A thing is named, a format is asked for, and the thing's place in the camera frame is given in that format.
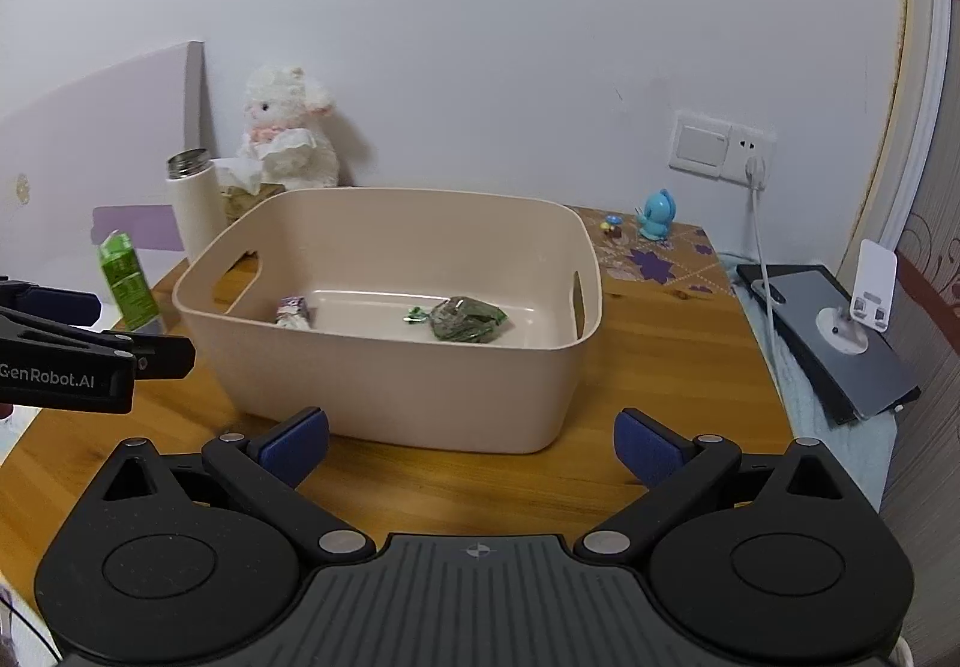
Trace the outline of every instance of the light switch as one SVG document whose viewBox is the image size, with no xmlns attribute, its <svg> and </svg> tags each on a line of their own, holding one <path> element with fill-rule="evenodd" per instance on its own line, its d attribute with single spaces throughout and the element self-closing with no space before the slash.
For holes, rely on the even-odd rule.
<svg viewBox="0 0 960 667">
<path fill-rule="evenodd" d="M 727 156 L 730 128 L 730 123 L 679 112 L 670 165 L 708 177 L 720 176 L 720 168 Z"/>
</svg>

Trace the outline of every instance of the green juice box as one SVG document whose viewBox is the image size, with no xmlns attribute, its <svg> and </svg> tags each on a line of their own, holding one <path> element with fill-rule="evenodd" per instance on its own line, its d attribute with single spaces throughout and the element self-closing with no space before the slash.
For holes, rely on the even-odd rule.
<svg viewBox="0 0 960 667">
<path fill-rule="evenodd" d="M 130 237 L 114 231 L 97 248 L 100 268 L 123 315 L 127 331 L 164 333 L 160 307 L 140 267 Z"/>
</svg>

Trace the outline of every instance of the power socket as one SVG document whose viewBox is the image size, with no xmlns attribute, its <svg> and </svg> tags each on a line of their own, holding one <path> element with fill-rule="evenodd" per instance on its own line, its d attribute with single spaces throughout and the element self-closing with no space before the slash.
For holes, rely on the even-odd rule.
<svg viewBox="0 0 960 667">
<path fill-rule="evenodd" d="M 753 128 L 742 125 L 731 126 L 730 146 L 728 146 L 723 165 L 720 166 L 720 179 L 735 181 L 736 184 L 750 187 L 750 181 L 747 179 L 747 159 L 755 155 L 757 160 L 763 158 L 764 171 L 757 189 L 764 189 L 770 181 L 775 146 L 776 136 L 772 136 L 771 133 L 755 131 Z"/>
</svg>

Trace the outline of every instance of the white door trim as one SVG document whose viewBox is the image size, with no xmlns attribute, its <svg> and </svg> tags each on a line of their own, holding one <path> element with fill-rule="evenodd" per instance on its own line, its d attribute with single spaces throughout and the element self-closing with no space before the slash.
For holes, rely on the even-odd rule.
<svg viewBox="0 0 960 667">
<path fill-rule="evenodd" d="M 952 0 L 906 0 L 904 46 L 886 136 L 838 278 L 853 287 L 860 242 L 889 249 L 904 232 L 930 150 L 947 70 Z"/>
</svg>

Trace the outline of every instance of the purple leaf print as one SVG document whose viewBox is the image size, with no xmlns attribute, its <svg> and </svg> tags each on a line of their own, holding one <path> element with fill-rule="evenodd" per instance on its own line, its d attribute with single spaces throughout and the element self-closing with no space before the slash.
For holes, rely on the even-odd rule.
<svg viewBox="0 0 960 667">
<path fill-rule="evenodd" d="M 663 258 L 658 258 L 656 253 L 642 253 L 638 250 L 631 250 L 630 260 L 640 266 L 640 275 L 645 280 L 656 280 L 661 285 L 666 285 L 667 280 L 676 279 L 673 272 L 670 271 L 673 264 Z"/>
</svg>

